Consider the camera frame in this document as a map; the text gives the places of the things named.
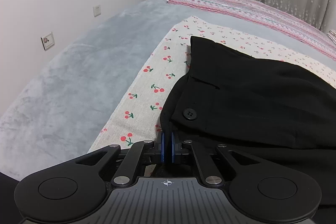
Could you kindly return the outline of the black pants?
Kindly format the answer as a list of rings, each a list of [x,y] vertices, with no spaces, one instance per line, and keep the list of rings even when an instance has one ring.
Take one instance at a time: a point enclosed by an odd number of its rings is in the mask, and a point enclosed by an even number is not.
[[[190,39],[189,71],[160,116],[166,138],[227,144],[299,170],[335,206],[335,88],[284,61],[256,59],[212,40]]]

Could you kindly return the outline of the pink striped sheet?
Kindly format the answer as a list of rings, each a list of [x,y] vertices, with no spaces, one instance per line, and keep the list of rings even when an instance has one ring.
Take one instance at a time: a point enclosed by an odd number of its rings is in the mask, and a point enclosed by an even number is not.
[[[303,20],[262,2],[255,0],[167,0],[167,3],[233,16],[260,24],[296,39],[335,60],[335,45],[326,34]]]

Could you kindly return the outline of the white wall switch plate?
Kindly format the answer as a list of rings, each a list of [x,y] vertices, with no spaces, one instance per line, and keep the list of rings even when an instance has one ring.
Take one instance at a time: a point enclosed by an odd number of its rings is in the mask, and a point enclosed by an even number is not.
[[[45,36],[42,36],[41,41],[45,51],[49,50],[51,47],[55,45],[55,40],[52,32],[50,32]]]

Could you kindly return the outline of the white wall socket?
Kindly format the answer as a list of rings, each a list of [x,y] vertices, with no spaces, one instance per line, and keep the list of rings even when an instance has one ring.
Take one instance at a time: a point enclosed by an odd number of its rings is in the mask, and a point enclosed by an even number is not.
[[[101,6],[97,5],[93,7],[93,15],[94,17],[97,17],[99,15],[101,15]]]

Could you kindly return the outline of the grey plush bed blanket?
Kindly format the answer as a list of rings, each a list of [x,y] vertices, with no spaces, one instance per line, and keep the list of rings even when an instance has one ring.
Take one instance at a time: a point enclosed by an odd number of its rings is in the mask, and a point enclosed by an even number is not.
[[[268,27],[167,0],[146,0],[84,34],[27,84],[1,116],[1,172],[20,180],[85,154],[165,34],[190,16],[335,68],[330,57]]]

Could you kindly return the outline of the cherry print white cloth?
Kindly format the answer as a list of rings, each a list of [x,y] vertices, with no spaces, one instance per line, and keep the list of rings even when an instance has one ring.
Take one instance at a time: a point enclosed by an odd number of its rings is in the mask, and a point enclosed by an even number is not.
[[[95,151],[109,144],[129,148],[141,140],[154,140],[161,131],[159,116],[169,92],[189,70],[190,37],[204,37],[260,59],[288,61],[335,86],[335,71],[309,55],[303,55],[252,34],[210,24],[191,16],[173,26],[148,58],[98,137]]]

